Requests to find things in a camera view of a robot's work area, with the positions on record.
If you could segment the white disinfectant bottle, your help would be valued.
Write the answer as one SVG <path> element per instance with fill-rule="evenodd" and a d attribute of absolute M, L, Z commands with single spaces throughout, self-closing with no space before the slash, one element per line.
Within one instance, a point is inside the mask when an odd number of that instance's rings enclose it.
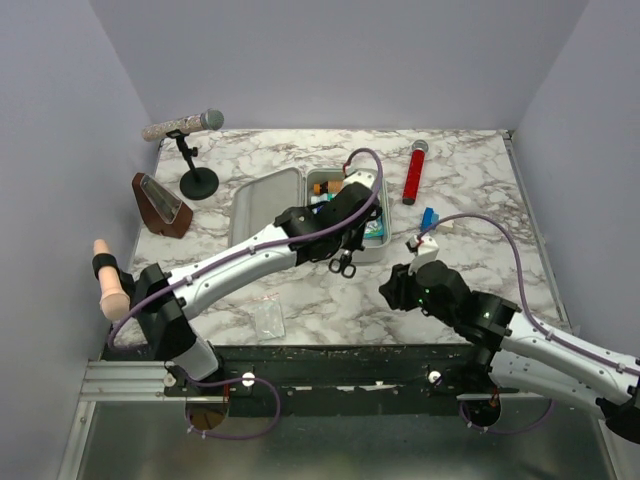
<path fill-rule="evenodd" d="M 328 202 L 329 201 L 329 195 L 328 194 L 323 194 L 323 195 L 319 195 L 319 196 L 311 196 L 310 200 L 309 200 L 309 204 L 310 205 L 316 205 L 316 204 L 320 204 L 323 202 Z"/>

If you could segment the grey medicine kit box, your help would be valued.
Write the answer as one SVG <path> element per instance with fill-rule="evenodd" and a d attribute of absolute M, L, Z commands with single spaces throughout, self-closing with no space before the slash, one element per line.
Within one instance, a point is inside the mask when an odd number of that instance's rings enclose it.
<path fill-rule="evenodd" d="M 256 234 L 285 209 L 309 204 L 313 185 L 343 178 L 340 168 L 312 168 L 304 173 L 290 167 L 263 176 L 239 188 L 232 201 L 228 245 L 233 247 Z M 382 261 L 391 243 L 390 204 L 387 185 L 382 184 L 378 194 L 385 227 L 383 241 L 363 240 L 363 251 L 354 256 L 356 264 Z"/>

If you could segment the brown medicine bottle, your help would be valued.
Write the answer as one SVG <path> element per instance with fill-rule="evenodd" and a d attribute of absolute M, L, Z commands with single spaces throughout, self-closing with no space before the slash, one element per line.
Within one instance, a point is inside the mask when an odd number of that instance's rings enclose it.
<path fill-rule="evenodd" d="M 343 182 L 340 180 L 315 183 L 313 185 L 313 193 L 317 196 L 323 194 L 336 194 L 342 189 L 342 185 Z"/>

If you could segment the black scissors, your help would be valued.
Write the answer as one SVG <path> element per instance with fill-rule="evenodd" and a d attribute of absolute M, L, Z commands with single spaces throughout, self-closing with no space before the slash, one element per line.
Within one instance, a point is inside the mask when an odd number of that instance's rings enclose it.
<path fill-rule="evenodd" d="M 329 262 L 328 269 L 331 273 L 339 274 L 346 279 L 352 279 L 357 271 L 356 266 L 353 264 L 352 252 L 344 250 L 339 257 L 332 258 Z"/>

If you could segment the blue cotton swab bag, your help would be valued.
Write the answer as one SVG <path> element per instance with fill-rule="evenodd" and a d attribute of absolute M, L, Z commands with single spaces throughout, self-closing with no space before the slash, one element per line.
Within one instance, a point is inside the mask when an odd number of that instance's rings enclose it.
<path fill-rule="evenodd" d="M 369 221 L 365 226 L 364 239 L 383 241 L 385 227 L 381 218 Z"/>

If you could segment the clear plastic zip bag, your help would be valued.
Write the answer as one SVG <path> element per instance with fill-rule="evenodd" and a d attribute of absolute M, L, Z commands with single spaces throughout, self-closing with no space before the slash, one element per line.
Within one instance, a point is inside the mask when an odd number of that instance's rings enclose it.
<path fill-rule="evenodd" d="M 253 321 L 259 340 L 283 338 L 286 331 L 279 296 L 271 295 L 257 300 L 254 304 Z"/>

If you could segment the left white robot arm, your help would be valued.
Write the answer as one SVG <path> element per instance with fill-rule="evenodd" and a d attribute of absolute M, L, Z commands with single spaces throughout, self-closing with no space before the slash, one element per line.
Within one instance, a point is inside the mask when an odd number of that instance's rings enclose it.
<path fill-rule="evenodd" d="M 334 272 L 355 273 L 352 255 L 362 249 L 367 222 L 381 213 L 377 179 L 348 177 L 320 210 L 290 207 L 244 242 L 199 263 L 165 273 L 143 270 L 136 285 L 135 318 L 157 360 L 170 361 L 201 395 L 222 380 L 213 347 L 190 322 L 218 300 L 270 274 L 307 262 L 329 261 Z"/>

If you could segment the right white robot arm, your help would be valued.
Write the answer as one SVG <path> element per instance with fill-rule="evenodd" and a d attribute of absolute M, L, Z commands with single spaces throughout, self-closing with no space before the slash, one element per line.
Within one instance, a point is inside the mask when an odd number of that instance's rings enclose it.
<path fill-rule="evenodd" d="M 582 408 L 619 437 L 639 441 L 639 360 L 594 345 L 537 319 L 497 295 L 470 289 L 441 261 L 414 270 L 398 264 L 380 289 L 393 310 L 420 309 L 474 344 L 464 362 L 469 390 L 489 385 Z"/>

